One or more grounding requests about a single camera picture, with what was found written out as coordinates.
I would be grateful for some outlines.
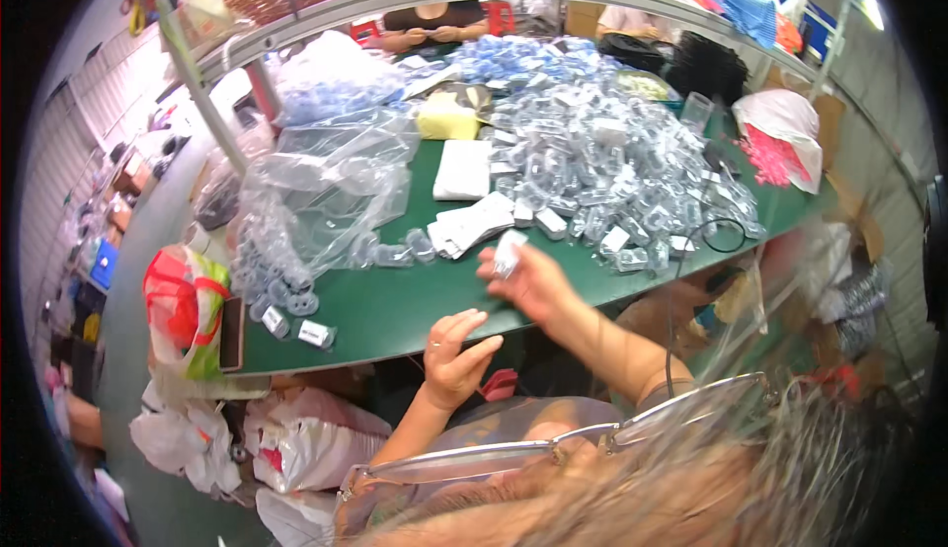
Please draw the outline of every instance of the red stool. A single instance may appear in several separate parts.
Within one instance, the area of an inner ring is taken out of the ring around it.
[[[481,2],[480,8],[487,13],[487,27],[490,34],[500,37],[505,33],[515,32],[514,10],[509,2],[503,0],[489,0]]]
[[[370,20],[361,25],[352,25],[349,28],[349,36],[353,38],[353,41],[364,47],[369,43],[369,39],[380,37],[381,34],[378,32],[378,25],[375,24],[375,21]]]

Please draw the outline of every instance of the metal shelf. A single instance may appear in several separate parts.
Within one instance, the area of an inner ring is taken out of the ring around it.
[[[296,43],[300,39],[318,32],[332,29],[362,16],[377,12],[409,8],[419,4],[455,0],[326,0],[302,9],[296,17],[288,16],[266,25],[231,43],[231,68],[243,67],[264,54]],[[579,0],[638,8],[650,14],[704,28],[711,32],[752,47],[766,54],[776,64],[813,80],[817,72],[803,64],[798,58],[781,49],[765,49],[760,44],[739,32],[727,20],[713,12],[698,8],[682,0]],[[223,48],[212,51],[197,63],[206,84],[213,84],[227,73],[223,65]]]

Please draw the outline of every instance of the woman's right hand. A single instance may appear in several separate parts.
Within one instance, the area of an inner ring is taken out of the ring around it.
[[[494,273],[494,248],[480,252],[477,275],[487,280],[487,292],[514,304],[540,327],[562,316],[570,303],[578,302],[563,270],[548,255],[532,245],[523,245],[514,272],[507,279]]]
[[[424,29],[409,29],[405,32],[405,42],[409,45],[417,45],[428,39],[428,32]]]

